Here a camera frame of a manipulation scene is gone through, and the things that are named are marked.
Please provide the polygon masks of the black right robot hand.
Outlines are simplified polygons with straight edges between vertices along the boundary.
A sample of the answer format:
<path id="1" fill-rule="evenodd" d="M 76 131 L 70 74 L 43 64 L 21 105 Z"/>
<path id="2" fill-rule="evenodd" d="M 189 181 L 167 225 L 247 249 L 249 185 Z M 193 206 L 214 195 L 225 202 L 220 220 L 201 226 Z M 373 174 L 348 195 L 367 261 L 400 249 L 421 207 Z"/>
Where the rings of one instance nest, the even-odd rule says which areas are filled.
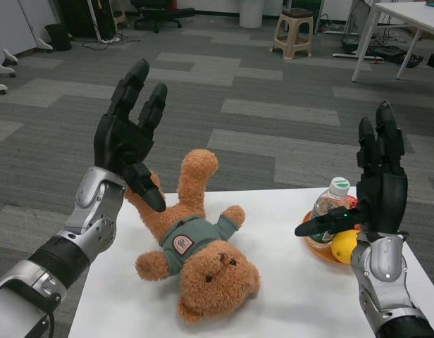
<path id="1" fill-rule="evenodd" d="M 304 222 L 295 228 L 296 236 L 308 237 L 326 231 L 336 234 L 355 225 L 371 232 L 398 232 L 407 204 L 408 179 L 401 166 L 402 130 L 397 127 L 388 101 L 382 101 L 376 110 L 375 127 L 367 117 L 361 119 L 359 145 L 356 159 L 363 173 L 356 184 L 356 206 L 337 207 Z"/>

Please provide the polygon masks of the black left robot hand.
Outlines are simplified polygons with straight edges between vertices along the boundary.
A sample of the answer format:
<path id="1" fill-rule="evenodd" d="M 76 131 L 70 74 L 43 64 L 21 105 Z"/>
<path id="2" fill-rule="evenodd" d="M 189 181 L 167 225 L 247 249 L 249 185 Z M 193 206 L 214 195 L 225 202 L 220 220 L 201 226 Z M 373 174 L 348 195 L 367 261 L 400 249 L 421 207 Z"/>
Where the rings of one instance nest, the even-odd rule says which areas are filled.
<path id="1" fill-rule="evenodd" d="M 101 117 L 95 132 L 94 164 L 121 177 L 151 209 L 163 212 L 166 203 L 151 180 L 151 172 L 144 160 L 154 145 L 154 130 L 163 116 L 167 86 L 158 83 L 145 101 L 137 122 L 129 119 L 149 69 L 149 63 L 141 59 L 118 82 L 111 105 Z"/>

